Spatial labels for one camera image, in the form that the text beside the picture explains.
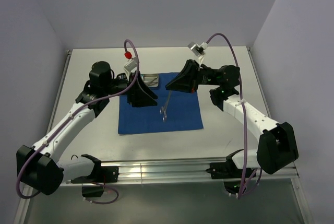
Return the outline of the metal instrument tray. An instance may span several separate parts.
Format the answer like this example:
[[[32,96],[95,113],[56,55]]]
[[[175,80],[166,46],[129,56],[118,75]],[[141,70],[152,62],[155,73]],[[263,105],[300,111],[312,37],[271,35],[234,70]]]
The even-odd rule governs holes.
[[[141,78],[149,88],[157,88],[159,86],[159,74],[141,74]]]

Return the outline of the steel needle holder forceps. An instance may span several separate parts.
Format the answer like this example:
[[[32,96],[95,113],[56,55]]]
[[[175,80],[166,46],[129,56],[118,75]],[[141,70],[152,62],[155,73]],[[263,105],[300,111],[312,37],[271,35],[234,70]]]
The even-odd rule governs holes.
[[[165,101],[165,104],[160,108],[160,111],[159,111],[159,113],[162,115],[163,122],[165,122],[166,118],[167,118],[166,111],[167,111],[167,108],[168,108],[168,105],[169,105],[169,102],[170,102],[171,94],[172,94],[172,91],[170,90],[169,93],[168,93],[167,99]]]

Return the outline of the blue surgical drape cloth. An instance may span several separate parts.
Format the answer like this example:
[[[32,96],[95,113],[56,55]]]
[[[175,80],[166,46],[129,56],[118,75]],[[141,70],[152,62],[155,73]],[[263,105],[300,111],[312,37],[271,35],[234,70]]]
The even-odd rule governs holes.
[[[134,108],[128,104],[126,96],[120,97],[120,135],[192,131],[204,127],[198,93],[173,91],[168,96],[169,91],[165,89],[165,85],[176,76],[177,73],[159,74],[159,85],[152,89],[158,96],[157,106]]]

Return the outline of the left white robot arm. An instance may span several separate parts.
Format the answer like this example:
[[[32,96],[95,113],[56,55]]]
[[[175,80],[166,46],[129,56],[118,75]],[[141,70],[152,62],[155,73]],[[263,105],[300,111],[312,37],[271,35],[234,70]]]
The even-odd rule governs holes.
[[[96,181],[102,174],[101,160],[81,155],[72,162],[61,164],[60,157],[76,136],[105,109],[111,98],[125,95],[135,107],[157,105],[157,95],[143,82],[138,58],[131,58],[124,72],[115,76],[108,62],[92,65],[89,79],[65,117],[42,139],[32,146],[21,146],[16,152],[16,191],[24,183],[38,194],[53,194],[61,183],[77,178]]]

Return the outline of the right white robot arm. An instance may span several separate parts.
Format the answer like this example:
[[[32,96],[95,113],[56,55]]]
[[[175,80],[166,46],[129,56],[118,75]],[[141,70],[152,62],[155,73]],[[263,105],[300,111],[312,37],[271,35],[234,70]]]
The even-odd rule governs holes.
[[[236,90],[240,82],[240,68],[224,65],[212,69],[195,60],[187,60],[181,72],[166,84],[166,90],[194,93],[199,85],[215,85],[210,99],[221,111],[233,116],[251,132],[258,142],[255,149],[237,150],[226,157],[221,169],[224,178],[235,178],[246,170],[250,176],[254,169],[263,169],[274,174],[299,157],[294,129],[291,124],[279,123],[261,113],[254,106],[241,99]]]

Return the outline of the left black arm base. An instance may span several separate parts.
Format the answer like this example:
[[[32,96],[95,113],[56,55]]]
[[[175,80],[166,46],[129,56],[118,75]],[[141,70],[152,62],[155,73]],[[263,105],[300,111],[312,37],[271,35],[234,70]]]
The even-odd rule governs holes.
[[[115,193],[116,201],[119,197],[119,192],[115,189],[107,188],[108,183],[116,183],[119,175],[119,167],[111,166],[105,167],[102,166],[94,175],[90,176],[81,176],[75,179],[72,179],[70,182],[72,184],[87,184],[91,183],[93,186],[82,186],[81,193],[84,198],[93,199],[99,198],[104,193],[113,192]]]

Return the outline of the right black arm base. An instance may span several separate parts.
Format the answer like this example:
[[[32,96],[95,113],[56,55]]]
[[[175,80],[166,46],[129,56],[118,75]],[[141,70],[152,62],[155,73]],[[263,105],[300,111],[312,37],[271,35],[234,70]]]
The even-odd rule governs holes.
[[[237,179],[242,177],[243,169],[238,169],[234,164],[232,157],[227,156],[224,162],[212,162],[206,172],[215,179]]]

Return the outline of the aluminium extrusion rail frame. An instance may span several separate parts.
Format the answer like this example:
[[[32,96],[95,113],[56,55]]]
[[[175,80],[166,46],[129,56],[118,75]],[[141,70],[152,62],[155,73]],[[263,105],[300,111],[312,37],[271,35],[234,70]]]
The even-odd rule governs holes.
[[[234,46],[238,63],[242,69],[242,80],[244,86],[244,97],[250,101],[259,111],[270,115],[264,93],[256,73],[250,48],[246,46]],[[143,73],[169,73],[181,70],[188,58],[193,54],[186,47],[169,48],[139,48],[140,70]],[[123,48],[115,49],[73,49],[68,54],[59,87],[56,104],[52,113],[48,131],[60,122],[65,112],[71,111],[70,104],[74,102],[74,95],[82,90],[84,81],[88,79],[88,71],[93,63],[97,61],[109,62],[111,68],[117,72],[123,72],[125,63]],[[211,46],[207,51],[206,64],[209,66],[233,64],[233,56],[227,46]],[[214,182],[222,183],[222,179],[212,180],[204,170],[211,162],[224,162],[225,156],[243,145],[242,126],[236,119],[226,113],[219,112],[211,104],[208,97],[209,88],[201,87],[198,92],[199,108],[204,129],[193,131],[159,132],[136,135],[119,135],[119,97],[112,99],[102,112],[101,116],[89,123],[82,130],[72,144],[69,144],[62,156],[60,163],[70,161],[70,155],[90,154],[102,160],[102,166],[118,166],[119,176],[117,186],[120,185],[146,185],[146,184],[175,184]],[[265,182],[275,182],[284,186],[283,180],[288,182],[287,196],[274,190],[274,186],[264,189]],[[288,203],[292,207],[292,213],[297,213],[297,222],[315,223],[308,207],[304,192],[302,190],[299,173],[295,163],[287,165],[273,175],[263,171],[259,187],[263,190],[253,191],[245,200],[234,200],[227,203],[232,206],[236,203],[240,208],[237,211],[250,210],[255,207],[259,215],[269,215],[269,220],[260,217],[259,223],[274,223],[279,217],[288,217],[288,214],[278,213],[271,221],[269,209],[273,211],[278,207],[286,207]],[[283,203],[278,200],[268,200],[265,196],[282,196]],[[291,220],[278,220],[277,223],[288,223]]]

